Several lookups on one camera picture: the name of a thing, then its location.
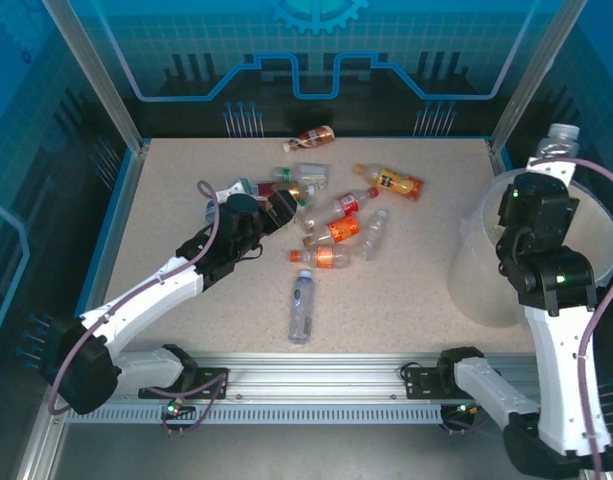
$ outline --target plastic bottle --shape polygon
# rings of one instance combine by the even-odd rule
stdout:
[[[346,268],[350,265],[350,247],[331,245],[292,250],[290,261],[307,263],[312,268]]]
[[[291,138],[289,141],[282,143],[282,147],[284,147],[284,152],[288,153],[300,148],[319,147],[334,140],[335,132],[333,132],[333,129],[328,125],[322,125],[302,133],[299,137]]]
[[[388,212],[377,210],[377,213],[370,219],[368,225],[364,227],[362,235],[357,239],[353,248],[353,253],[362,260],[373,260],[382,244]]]
[[[302,207],[312,205],[315,201],[314,185],[300,185],[297,182],[277,182],[273,184],[271,193],[280,190],[288,190],[288,193],[290,193],[295,201]]]
[[[357,175],[361,175],[369,185],[384,187],[409,200],[417,200],[422,193],[424,182],[419,178],[402,175],[382,165],[355,165]]]
[[[315,282],[310,270],[301,270],[293,285],[288,340],[300,345],[310,339],[313,328],[313,307],[315,301]]]
[[[548,136],[537,145],[535,156],[537,158],[575,158],[579,152],[578,136],[579,127],[553,123],[548,129]]]
[[[306,248],[314,245],[335,245],[358,233],[359,223],[355,217],[349,215],[316,229],[304,238],[304,245]]]
[[[358,212],[368,200],[377,195],[379,195],[379,190],[375,187],[370,187],[368,190],[351,190],[325,206],[305,212],[301,216],[302,225],[307,232],[312,232],[338,218]]]
[[[328,165],[321,163],[298,163],[293,168],[275,167],[272,179],[276,182],[298,182],[301,185],[328,186]]]

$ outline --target bottle cap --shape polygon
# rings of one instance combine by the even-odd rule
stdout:
[[[577,140],[579,136],[579,127],[575,125],[567,125],[565,123],[553,123],[548,129],[549,137],[567,137],[571,140]]]

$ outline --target speckled tabletop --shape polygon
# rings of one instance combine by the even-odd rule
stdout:
[[[467,319],[452,303],[446,277],[459,244],[459,223],[493,177],[480,139],[338,139],[285,154],[280,139],[154,139],[141,174],[107,298],[152,274],[204,224],[203,179],[225,188],[236,177],[265,180],[274,166],[327,163],[330,186],[320,202],[366,188],[356,163],[382,163],[425,180],[420,200],[388,191],[358,215],[390,213],[387,236],[373,262],[315,272],[316,306],[309,344],[287,340],[291,285],[302,246],[296,224],[265,238],[263,256],[146,328],[131,349],[177,343],[187,351],[272,353],[436,352],[475,345],[486,352],[532,352],[521,326],[494,329]]]

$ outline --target blue enclosure wall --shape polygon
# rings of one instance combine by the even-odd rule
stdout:
[[[45,389],[29,335],[73,315],[123,152],[41,2],[0,1],[0,479]]]
[[[142,134],[490,134],[559,0],[76,0]]]

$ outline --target white robotic arm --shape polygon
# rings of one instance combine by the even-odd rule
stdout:
[[[577,352],[597,304],[588,260],[563,246],[578,200],[568,196],[574,165],[530,166],[502,199],[496,245],[499,271],[518,294],[535,342],[541,405],[525,398],[472,347],[442,353],[438,367],[454,375],[504,434],[506,450],[522,473],[569,478],[593,468],[584,422]],[[613,445],[599,402],[592,341],[584,357],[594,440],[605,470]]]
[[[58,391],[79,414],[95,410],[115,392],[175,385],[177,393],[203,384],[196,384],[197,364],[176,345],[154,352],[122,351],[164,313],[232,273],[249,251],[261,247],[261,238],[293,218],[296,207],[285,190],[275,192],[263,205],[248,195],[231,195],[219,205],[220,221],[212,245],[204,229],[162,268],[120,297],[79,319],[55,318],[39,373],[52,384],[63,372]]]
[[[177,275],[168,280],[159,280],[167,272],[188,264],[184,257],[172,257],[166,264],[153,275],[133,287],[128,292],[108,302],[101,307],[81,315],[82,325],[89,329],[93,324],[119,302],[122,298],[131,294],[142,285],[155,279],[156,285],[137,294],[120,311],[109,318],[108,323],[99,327],[93,335],[104,337],[105,346],[111,356],[116,359],[124,347],[135,338],[142,330],[166,312],[180,303],[199,295],[204,288],[204,277],[195,271],[195,265],[189,265]]]

